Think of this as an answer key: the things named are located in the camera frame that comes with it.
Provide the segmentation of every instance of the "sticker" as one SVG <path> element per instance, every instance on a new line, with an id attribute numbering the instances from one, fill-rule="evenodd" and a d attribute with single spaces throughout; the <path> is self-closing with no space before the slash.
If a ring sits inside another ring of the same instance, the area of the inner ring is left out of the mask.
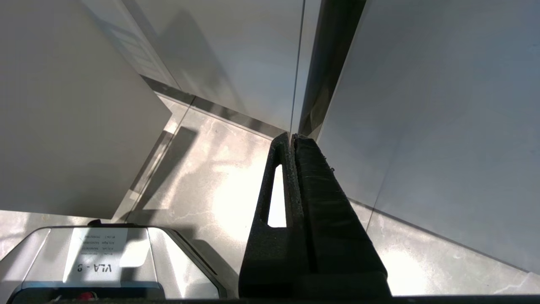
<path id="1" fill-rule="evenodd" d="M 119 287 L 120 259 L 128 228 L 74 228 L 64 269 L 64 283 Z"/>

